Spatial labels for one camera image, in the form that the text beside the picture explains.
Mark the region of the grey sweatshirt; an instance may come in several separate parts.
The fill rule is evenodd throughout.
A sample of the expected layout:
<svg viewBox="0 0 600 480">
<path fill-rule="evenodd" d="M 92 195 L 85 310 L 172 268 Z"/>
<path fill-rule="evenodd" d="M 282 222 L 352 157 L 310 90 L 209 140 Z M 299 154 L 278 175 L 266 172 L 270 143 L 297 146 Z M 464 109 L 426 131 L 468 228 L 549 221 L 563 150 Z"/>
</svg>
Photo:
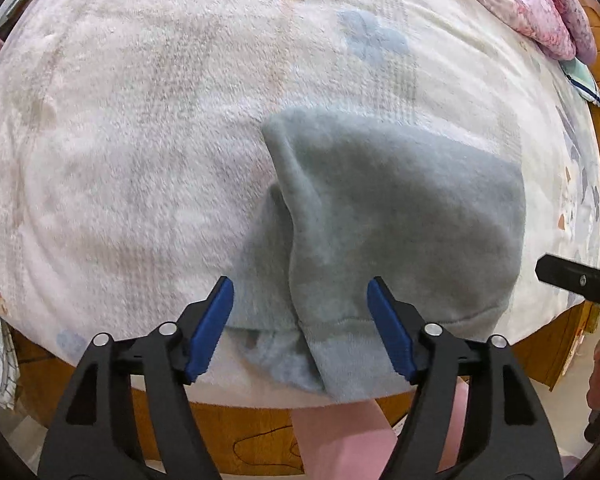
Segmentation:
<svg viewBox="0 0 600 480">
<path fill-rule="evenodd" d="M 250 364 L 335 402 L 404 391 L 366 304 L 377 277 L 457 337 L 492 333 L 520 270 L 518 165 L 317 108 L 275 114 L 262 134 L 276 176 L 230 272 L 228 331 Z"/>
</svg>

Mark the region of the pink trousers of person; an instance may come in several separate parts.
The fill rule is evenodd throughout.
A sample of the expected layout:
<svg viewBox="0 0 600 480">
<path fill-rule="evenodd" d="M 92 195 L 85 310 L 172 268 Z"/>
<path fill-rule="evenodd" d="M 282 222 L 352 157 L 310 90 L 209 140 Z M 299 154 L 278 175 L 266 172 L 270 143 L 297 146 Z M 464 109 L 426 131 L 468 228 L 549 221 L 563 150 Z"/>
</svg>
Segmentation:
<svg viewBox="0 0 600 480">
<path fill-rule="evenodd" d="M 309 479 L 378 479 L 398 436 L 374 400 L 291 412 Z"/>
</svg>

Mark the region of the green white folded cloth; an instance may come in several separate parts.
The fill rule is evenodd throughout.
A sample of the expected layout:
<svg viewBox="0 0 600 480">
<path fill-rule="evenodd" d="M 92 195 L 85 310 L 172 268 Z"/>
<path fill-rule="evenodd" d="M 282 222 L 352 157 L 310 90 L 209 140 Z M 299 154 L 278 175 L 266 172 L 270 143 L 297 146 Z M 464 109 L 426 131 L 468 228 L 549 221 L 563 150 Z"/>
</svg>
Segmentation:
<svg viewBox="0 0 600 480">
<path fill-rule="evenodd" d="M 582 99 L 600 107 L 600 87 L 587 65 L 577 58 L 560 61 L 560 68 Z"/>
</svg>

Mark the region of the white fleece bed blanket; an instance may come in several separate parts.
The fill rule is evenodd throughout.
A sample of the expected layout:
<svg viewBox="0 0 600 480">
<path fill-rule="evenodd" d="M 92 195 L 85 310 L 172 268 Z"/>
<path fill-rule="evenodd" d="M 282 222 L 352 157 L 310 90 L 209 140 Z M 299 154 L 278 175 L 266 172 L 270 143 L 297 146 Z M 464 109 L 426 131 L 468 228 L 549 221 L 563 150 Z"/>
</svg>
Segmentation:
<svg viewBox="0 0 600 480">
<path fill-rule="evenodd" d="M 578 301 L 538 281 L 542 255 L 600 266 L 600 151 L 559 62 L 477 0 L 33 0 L 0 52 L 0 315 L 70 363 L 177 318 L 232 280 L 276 176 L 263 123 L 317 108 L 518 165 L 490 335 L 520 341 Z M 228 323 L 192 396 L 335 402 L 250 364 Z"/>
</svg>

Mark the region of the pink floral quilt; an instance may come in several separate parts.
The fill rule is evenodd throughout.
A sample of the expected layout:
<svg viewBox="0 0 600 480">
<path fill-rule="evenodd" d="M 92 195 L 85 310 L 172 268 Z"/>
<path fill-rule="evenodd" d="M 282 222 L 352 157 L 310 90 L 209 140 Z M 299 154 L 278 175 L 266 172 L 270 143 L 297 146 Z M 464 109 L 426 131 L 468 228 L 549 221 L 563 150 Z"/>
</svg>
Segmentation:
<svg viewBox="0 0 600 480">
<path fill-rule="evenodd" d="M 596 61 L 597 47 L 579 0 L 477 0 L 499 20 L 535 41 L 557 61 Z"/>
</svg>

